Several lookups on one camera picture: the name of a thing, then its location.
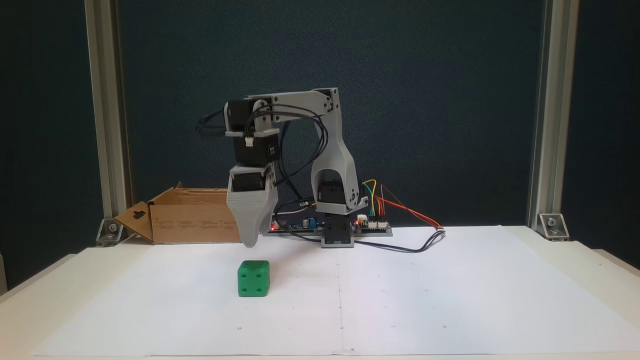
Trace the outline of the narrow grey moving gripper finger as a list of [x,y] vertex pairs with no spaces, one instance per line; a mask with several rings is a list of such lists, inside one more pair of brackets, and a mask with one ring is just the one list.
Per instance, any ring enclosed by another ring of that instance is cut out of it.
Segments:
[[275,206],[278,203],[278,188],[275,184],[277,181],[277,176],[275,174],[275,166],[268,165],[265,167],[264,173],[264,192],[263,192],[263,201],[260,206],[259,212],[259,233],[266,234],[272,223],[272,214],[274,212]]

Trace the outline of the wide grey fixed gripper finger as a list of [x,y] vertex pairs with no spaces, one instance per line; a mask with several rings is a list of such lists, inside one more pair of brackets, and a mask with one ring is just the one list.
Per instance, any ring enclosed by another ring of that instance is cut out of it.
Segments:
[[268,199],[228,199],[227,206],[237,224],[240,241],[246,248],[254,248],[259,233],[269,227],[274,202]]

